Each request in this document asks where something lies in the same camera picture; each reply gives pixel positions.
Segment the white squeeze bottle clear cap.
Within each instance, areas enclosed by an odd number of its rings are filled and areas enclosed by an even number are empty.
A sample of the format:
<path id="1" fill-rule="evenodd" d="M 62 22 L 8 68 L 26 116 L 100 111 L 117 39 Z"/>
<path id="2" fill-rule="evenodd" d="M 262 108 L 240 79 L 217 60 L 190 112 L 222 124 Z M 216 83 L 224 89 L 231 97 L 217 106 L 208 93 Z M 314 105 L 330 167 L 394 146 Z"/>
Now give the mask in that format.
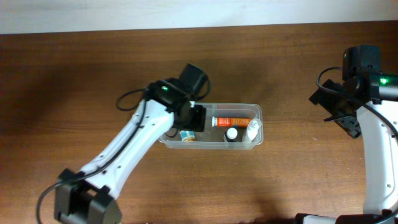
<path id="1" fill-rule="evenodd" d="M 262 121 L 260 119 L 257 118 L 252 119 L 249 122 L 246 131 L 243 134 L 242 142 L 244 143 L 252 142 L 256 138 L 261 126 L 262 126 Z"/>

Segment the small vial gold cap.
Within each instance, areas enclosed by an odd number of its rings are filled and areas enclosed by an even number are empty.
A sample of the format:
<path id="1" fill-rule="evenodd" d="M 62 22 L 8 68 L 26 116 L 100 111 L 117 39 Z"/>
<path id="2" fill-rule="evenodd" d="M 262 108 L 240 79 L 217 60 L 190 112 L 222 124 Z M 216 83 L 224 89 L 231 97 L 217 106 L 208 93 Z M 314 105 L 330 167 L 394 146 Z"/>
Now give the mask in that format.
<path id="1" fill-rule="evenodd" d="M 195 133 L 193 131 L 180 131 L 180 137 L 182 142 L 190 142 L 195 140 Z"/>

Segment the orange tube white cap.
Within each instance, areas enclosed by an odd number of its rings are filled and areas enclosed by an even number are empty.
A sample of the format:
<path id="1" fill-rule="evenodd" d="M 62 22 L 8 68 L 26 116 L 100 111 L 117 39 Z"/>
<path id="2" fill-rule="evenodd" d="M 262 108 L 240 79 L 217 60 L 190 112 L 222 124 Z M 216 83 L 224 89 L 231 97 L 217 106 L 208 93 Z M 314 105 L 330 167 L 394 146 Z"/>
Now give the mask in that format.
<path id="1" fill-rule="evenodd" d="M 249 125 L 251 119 L 249 118 L 225 118 L 212 117 L 211 124 L 213 127 L 239 127 L 245 128 Z"/>

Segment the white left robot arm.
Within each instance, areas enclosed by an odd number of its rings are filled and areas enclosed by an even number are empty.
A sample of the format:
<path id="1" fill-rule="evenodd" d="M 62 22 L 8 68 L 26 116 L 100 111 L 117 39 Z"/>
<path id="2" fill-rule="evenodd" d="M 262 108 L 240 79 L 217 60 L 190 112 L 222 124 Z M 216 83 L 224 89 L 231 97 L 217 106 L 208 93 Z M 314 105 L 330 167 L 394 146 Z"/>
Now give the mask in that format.
<path id="1" fill-rule="evenodd" d="M 156 140 L 170 129 L 202 132 L 206 109 L 197 104 L 208 75 L 188 64 L 178 78 L 141 89 L 135 113 L 110 144 L 79 172 L 65 169 L 55 189 L 54 218 L 60 223 L 120 223 L 117 204 L 127 178 Z"/>

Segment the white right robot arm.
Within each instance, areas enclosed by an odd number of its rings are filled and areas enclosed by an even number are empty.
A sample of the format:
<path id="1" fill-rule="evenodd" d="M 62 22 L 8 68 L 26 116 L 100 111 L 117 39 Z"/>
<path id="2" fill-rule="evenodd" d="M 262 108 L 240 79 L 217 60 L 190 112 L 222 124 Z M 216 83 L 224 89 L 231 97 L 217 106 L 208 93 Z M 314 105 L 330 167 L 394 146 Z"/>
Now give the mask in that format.
<path id="1" fill-rule="evenodd" d="M 352 138 L 362 137 L 366 171 L 363 213 L 337 218 L 299 213 L 294 223 L 397 223 L 397 75 L 381 69 L 381 50 L 359 45 L 343 54 L 343 83 L 317 83 L 309 98 Z"/>

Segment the dark bottle white cap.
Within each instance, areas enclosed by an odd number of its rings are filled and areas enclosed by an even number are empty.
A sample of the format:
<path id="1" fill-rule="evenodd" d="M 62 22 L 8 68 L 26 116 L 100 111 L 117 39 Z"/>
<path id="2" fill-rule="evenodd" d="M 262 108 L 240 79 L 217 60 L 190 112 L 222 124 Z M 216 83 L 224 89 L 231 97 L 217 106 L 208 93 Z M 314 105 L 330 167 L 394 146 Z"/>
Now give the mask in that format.
<path id="1" fill-rule="evenodd" d="M 224 132 L 225 142 L 236 142 L 238 139 L 238 130 L 236 128 L 229 128 Z"/>

